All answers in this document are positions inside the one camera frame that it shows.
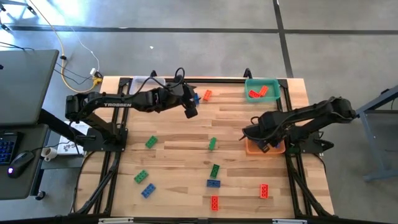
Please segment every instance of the wooden tabletop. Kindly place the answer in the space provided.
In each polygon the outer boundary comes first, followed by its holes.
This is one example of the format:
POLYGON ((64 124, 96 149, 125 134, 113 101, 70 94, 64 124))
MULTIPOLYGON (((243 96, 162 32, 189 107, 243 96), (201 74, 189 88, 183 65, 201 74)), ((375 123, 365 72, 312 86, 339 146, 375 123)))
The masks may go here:
MULTIPOLYGON (((120 77, 105 77, 101 91, 116 93, 120 77)), ((288 79, 293 108, 308 105, 304 80, 288 79)), ((129 137, 122 154, 115 189, 113 217, 218 217, 218 218, 293 218, 293 206, 286 162, 279 156, 247 156, 241 129, 252 116, 277 109, 276 102, 246 102, 243 84, 196 83, 203 96, 213 93, 208 102, 201 100, 198 116, 187 119, 180 106, 161 113, 129 110, 129 137), (152 136, 159 140, 152 149, 145 147, 152 136), (209 141, 216 137, 214 151, 209 141), (220 165, 219 189, 206 187, 213 164, 220 165), (149 176, 140 184, 134 177, 142 170, 149 176), (154 184, 148 198, 141 192, 154 184), (269 198, 259 198, 260 184, 269 185, 269 198), (219 196, 219 210, 212 212, 210 197, 219 196)), ((95 111, 111 121, 113 109, 95 111)), ((104 153, 97 152, 87 161, 78 186, 76 207, 80 208, 98 185, 104 153)), ((326 211, 333 213, 322 163, 310 154, 303 155, 307 184, 326 211)), ((103 197, 105 205, 107 193, 103 197)), ((298 191, 304 211, 302 193, 298 191)))

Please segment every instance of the teal bin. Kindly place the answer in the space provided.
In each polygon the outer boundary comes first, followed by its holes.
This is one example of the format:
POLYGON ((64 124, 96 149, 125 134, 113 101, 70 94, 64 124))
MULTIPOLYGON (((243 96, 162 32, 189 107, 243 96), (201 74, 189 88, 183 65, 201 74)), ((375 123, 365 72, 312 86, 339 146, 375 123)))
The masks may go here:
POLYGON ((246 93, 246 99, 250 103, 270 102, 280 98, 278 80, 271 78, 249 78, 244 82, 244 91, 246 93), (250 90, 254 90, 259 93, 264 85, 268 87, 268 91, 265 96, 260 98, 251 98, 249 96, 250 90))

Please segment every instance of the white paper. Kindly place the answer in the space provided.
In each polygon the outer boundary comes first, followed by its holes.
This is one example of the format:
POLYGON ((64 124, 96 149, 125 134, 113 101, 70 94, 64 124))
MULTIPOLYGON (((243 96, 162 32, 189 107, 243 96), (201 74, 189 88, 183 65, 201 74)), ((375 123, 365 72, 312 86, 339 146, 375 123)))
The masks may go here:
MULTIPOLYGON (((87 134, 88 129, 90 128, 89 125, 87 125, 84 122, 81 122, 76 124, 75 122, 72 123, 71 127, 75 128, 76 130, 78 130, 79 132, 83 133, 83 134, 87 134)), ((61 136, 60 138, 60 143, 63 142, 68 142, 69 140, 63 136, 61 136)), ((80 152, 80 154, 83 154, 83 147, 78 146, 78 150, 80 152)), ((75 147, 75 143, 73 143, 73 141, 71 141, 68 144, 60 144, 58 145, 58 155, 62 156, 62 155, 77 155, 77 151, 76 151, 76 147, 75 147)))

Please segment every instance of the orange container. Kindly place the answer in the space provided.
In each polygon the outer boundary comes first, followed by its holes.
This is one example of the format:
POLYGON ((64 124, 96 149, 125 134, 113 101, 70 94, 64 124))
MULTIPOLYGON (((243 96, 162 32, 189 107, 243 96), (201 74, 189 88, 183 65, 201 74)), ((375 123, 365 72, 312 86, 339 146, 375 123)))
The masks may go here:
POLYGON ((263 153, 261 151, 261 149, 259 149, 259 147, 257 146, 257 144, 255 142, 248 140, 247 138, 245 139, 245 142, 246 142, 246 155, 250 155, 250 156, 278 155, 278 154, 284 153, 286 150, 284 141, 281 141, 279 143, 278 148, 268 145, 268 147, 270 147, 270 149, 266 153, 263 153))

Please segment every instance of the gray floor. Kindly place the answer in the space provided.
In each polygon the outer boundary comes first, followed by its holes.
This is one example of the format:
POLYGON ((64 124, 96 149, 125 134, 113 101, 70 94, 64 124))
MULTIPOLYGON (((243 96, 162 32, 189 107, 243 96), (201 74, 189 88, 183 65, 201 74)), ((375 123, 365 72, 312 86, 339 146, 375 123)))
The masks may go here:
MULTIPOLYGON (((56 25, 66 23, 53 6, 74 26, 277 28, 271 0, 34 3, 56 25)), ((279 4, 286 29, 398 29, 397 1, 279 0, 279 4)), ((32 17, 21 7, 7 9, 9 14, 0 13, 5 23, 46 25, 43 19, 32 17)), ((72 32, 59 34, 69 58, 68 68, 88 75, 96 60, 80 46, 72 32)), ((78 35, 98 56, 104 75, 148 75, 153 69, 159 75, 170 75, 183 66, 187 76, 240 77, 249 67, 256 77, 286 77, 278 34, 80 32, 78 35)), ((398 84, 398 35, 289 34, 286 39, 294 77, 305 79, 311 103, 334 95, 349 99, 353 108, 358 108, 398 84)), ((52 32, 8 34, 0 30, 0 41, 35 49, 60 48, 52 32)), ((90 83, 74 87, 83 90, 90 83)), ((73 92, 54 73, 44 108, 63 119, 64 99, 70 94, 73 92)), ((334 124, 324 131, 324 138, 335 143, 335 148, 325 153, 335 213, 344 218, 397 223, 398 178, 371 183, 362 179, 375 167, 359 120, 334 124)), ((0 219, 67 214, 76 175, 76 169, 46 170, 41 189, 49 196, 40 202, 32 197, 1 201, 0 219)))

